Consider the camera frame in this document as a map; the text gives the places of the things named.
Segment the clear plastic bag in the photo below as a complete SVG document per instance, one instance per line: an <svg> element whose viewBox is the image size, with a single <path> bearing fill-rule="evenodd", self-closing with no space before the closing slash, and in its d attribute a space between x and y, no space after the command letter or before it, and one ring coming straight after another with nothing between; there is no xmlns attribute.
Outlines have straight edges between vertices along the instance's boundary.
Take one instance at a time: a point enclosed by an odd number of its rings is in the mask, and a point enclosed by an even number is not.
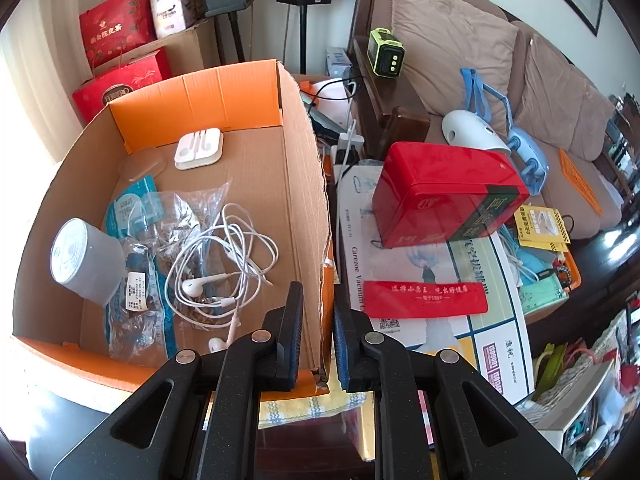
<svg viewBox="0 0 640 480"><path fill-rule="evenodd" d="M210 228L230 188L160 192L146 176L107 208L105 227L125 255L126 274L105 308L108 355L119 362L160 366L179 350L207 351L221 308L198 313L175 297L178 266L186 246Z"/></svg>

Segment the orange cardboard box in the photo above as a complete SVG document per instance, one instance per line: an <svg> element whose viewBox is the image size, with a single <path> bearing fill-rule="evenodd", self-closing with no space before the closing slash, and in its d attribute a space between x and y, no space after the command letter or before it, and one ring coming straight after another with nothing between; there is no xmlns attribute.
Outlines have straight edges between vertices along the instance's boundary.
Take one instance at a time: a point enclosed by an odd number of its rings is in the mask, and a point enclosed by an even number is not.
<svg viewBox="0 0 640 480"><path fill-rule="evenodd" d="M122 96L75 141L17 271L13 333L125 391L178 351L241 337L304 293L296 396L326 392L326 180L294 78L275 60Z"/></svg>

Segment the white earphone case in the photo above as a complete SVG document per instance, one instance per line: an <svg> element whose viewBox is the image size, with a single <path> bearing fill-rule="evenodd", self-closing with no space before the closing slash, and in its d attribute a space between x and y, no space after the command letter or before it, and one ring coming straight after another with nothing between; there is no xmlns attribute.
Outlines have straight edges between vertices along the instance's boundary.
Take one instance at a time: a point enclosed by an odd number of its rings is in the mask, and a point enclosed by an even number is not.
<svg viewBox="0 0 640 480"><path fill-rule="evenodd" d="M177 144L174 165L183 171L216 164L223 147L224 135L218 128L188 133Z"/></svg>

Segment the grey tape roll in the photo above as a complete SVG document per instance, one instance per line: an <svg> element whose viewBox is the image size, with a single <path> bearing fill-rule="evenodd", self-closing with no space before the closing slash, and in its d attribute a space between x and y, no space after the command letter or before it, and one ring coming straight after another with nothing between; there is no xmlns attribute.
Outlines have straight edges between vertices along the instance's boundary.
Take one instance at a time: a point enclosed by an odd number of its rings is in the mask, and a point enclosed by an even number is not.
<svg viewBox="0 0 640 480"><path fill-rule="evenodd" d="M50 272L58 284L105 307L126 274L125 255L117 238L71 218L53 240Z"/></svg>

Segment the yellow checkered cloth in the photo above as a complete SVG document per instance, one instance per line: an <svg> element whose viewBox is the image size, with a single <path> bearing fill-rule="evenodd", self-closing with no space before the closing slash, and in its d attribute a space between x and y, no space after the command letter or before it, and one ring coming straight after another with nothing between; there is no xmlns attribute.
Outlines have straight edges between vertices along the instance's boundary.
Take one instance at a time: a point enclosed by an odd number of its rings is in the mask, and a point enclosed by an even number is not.
<svg viewBox="0 0 640 480"><path fill-rule="evenodd" d="M320 396L262 402L258 428L267 429L293 422L335 416L359 408L367 400L364 392L346 392L334 373L329 377L328 386L329 392Z"/></svg>

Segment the red plastic box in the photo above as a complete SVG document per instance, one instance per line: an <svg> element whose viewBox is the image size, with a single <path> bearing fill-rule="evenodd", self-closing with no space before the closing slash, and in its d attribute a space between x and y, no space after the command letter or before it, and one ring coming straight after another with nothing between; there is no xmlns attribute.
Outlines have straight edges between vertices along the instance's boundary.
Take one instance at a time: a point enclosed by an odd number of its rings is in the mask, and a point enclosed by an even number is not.
<svg viewBox="0 0 640 480"><path fill-rule="evenodd" d="M446 144L390 146L372 197L386 248L485 237L529 199L506 155Z"/></svg>

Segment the orange tray with clutter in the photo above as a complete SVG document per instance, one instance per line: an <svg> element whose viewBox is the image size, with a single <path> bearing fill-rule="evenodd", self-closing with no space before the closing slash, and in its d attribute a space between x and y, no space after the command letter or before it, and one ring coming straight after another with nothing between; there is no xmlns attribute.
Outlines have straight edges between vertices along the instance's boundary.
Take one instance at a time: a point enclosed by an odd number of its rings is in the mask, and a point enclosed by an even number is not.
<svg viewBox="0 0 640 480"><path fill-rule="evenodd" d="M514 278L525 322L541 321L570 299L582 284L578 266L570 252L523 247L515 232L502 226L498 237Z"/></svg>

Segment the yellow booklet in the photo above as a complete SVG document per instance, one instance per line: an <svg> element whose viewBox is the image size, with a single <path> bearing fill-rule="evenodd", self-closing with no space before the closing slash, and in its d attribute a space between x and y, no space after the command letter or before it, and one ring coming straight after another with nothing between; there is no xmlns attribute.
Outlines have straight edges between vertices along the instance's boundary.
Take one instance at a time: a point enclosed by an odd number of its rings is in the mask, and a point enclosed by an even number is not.
<svg viewBox="0 0 640 480"><path fill-rule="evenodd" d="M514 214L514 221L521 246L548 252L568 251L570 236L558 210L522 205Z"/></svg>

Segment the white curved device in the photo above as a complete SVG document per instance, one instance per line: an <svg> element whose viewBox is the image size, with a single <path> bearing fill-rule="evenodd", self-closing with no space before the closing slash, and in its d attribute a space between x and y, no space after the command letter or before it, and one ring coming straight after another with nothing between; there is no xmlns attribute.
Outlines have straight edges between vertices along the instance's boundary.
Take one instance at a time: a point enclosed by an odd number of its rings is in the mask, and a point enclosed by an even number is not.
<svg viewBox="0 0 640 480"><path fill-rule="evenodd" d="M511 151L484 119L469 110L452 110L442 118L442 135L449 145L509 155Z"/></svg>

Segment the orange mesh sheet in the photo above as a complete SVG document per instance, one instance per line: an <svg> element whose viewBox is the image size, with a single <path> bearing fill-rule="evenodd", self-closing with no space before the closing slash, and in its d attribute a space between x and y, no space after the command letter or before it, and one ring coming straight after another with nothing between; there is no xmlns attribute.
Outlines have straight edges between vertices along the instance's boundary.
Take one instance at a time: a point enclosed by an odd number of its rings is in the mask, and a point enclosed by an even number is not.
<svg viewBox="0 0 640 480"><path fill-rule="evenodd" d="M592 209L602 216L603 211L597 199L597 195L593 192L592 187L588 181L584 178L574 162L570 159L570 156L566 154L566 151L559 150L559 161L564 178L570 182L571 185L576 188L576 191L582 196L582 198L592 207Z"/></svg>

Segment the green black portable radio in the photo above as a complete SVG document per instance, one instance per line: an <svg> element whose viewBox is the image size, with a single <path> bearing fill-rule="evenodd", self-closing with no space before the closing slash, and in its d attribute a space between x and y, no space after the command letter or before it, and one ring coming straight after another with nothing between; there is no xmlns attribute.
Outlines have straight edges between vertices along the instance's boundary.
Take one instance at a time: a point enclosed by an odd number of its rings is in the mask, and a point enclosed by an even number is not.
<svg viewBox="0 0 640 480"><path fill-rule="evenodd" d="M389 29L377 27L370 31L367 57L375 76L398 78L405 53L404 45Z"/></svg>

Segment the red Ferrero chocolate box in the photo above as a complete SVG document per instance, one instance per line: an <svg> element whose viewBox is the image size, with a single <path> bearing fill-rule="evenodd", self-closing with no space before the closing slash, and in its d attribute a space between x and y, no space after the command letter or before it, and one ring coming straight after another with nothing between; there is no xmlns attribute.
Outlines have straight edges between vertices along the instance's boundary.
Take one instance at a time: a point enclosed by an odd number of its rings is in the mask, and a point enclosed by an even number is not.
<svg viewBox="0 0 640 480"><path fill-rule="evenodd" d="M73 93L73 100L88 124L109 102L171 76L166 51L160 48L86 81Z"/></svg>

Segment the brown sofa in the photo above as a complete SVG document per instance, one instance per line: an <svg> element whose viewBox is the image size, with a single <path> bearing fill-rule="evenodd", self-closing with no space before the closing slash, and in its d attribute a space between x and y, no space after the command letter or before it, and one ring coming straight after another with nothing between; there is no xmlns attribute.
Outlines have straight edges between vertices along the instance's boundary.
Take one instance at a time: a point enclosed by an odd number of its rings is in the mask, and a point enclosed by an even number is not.
<svg viewBox="0 0 640 480"><path fill-rule="evenodd" d="M364 77L356 97L369 157L390 144L443 144L442 121L464 105L460 70L504 93L514 124L549 164L534 205L571 216L573 240L616 226L620 206L594 164L612 102L551 42L489 0L356 0L348 54Z"/></svg>

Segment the beige cushion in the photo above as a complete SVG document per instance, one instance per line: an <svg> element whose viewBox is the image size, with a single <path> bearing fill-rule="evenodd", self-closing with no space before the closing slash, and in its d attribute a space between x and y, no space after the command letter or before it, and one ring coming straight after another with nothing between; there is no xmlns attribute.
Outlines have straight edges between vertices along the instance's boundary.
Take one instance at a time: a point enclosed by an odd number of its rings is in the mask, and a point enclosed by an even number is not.
<svg viewBox="0 0 640 480"><path fill-rule="evenodd" d="M392 0L392 32L406 49L402 72L434 116L427 143L443 144L442 118L465 108L464 68L508 93L518 29L503 18L464 0Z"/></svg>
<svg viewBox="0 0 640 480"><path fill-rule="evenodd" d="M614 105L541 36L529 39L515 123L533 138L587 162L600 155Z"/></svg>

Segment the white pink tissue pack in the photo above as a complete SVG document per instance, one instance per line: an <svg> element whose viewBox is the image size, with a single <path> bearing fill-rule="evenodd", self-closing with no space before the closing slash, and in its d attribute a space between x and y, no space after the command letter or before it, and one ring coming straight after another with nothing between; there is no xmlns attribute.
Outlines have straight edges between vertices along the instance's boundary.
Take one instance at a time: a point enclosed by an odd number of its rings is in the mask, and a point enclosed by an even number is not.
<svg viewBox="0 0 640 480"><path fill-rule="evenodd" d="M150 6L158 39L183 32L196 21L193 0L150 0Z"/></svg>

